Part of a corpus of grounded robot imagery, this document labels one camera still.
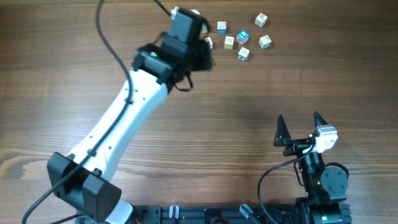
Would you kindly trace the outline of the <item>white mushroom picture block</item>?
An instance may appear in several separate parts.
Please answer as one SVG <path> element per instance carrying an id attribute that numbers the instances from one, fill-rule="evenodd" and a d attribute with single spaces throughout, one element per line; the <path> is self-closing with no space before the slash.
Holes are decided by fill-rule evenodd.
<path id="1" fill-rule="evenodd" d="M 207 38 L 205 38 L 205 41 L 208 43 L 209 48 L 212 49 L 213 48 L 213 42 L 212 42 L 211 38 L 207 37 Z"/>

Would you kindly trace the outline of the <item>green N block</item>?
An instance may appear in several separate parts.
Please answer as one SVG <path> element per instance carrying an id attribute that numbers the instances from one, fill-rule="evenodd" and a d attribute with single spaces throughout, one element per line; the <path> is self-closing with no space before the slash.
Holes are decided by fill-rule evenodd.
<path id="1" fill-rule="evenodd" d="M 205 33 L 207 33 L 208 32 L 208 29 L 207 29 L 207 26 L 206 26 L 206 24 L 202 24 L 202 27 L 201 27 L 201 34 L 205 34 Z"/>

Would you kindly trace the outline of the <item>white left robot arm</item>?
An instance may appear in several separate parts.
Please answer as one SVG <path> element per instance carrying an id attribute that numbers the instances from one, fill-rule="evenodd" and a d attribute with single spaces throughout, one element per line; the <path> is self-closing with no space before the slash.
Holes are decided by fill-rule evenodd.
<path id="1" fill-rule="evenodd" d="M 136 51 L 119 95 L 89 135 L 47 163 L 55 196 L 76 210 L 79 222 L 129 221 L 133 207 L 111 183 L 124 151 L 178 82 L 212 67 L 210 45 L 201 37 L 209 22 L 184 8 L 175 8 L 170 17 L 170 30 Z"/>

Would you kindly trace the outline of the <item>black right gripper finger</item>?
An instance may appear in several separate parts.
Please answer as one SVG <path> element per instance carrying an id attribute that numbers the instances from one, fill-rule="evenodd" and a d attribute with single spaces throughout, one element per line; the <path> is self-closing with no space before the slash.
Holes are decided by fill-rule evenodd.
<path id="1" fill-rule="evenodd" d="M 327 125 L 328 123 L 322 118 L 319 112 L 313 113 L 314 127 Z"/>
<path id="2" fill-rule="evenodd" d="M 292 138 L 285 123 L 284 117 L 282 114 L 280 114 L 277 118 L 277 130 L 275 132 L 273 146 L 284 147 L 291 144 L 292 144 Z"/>

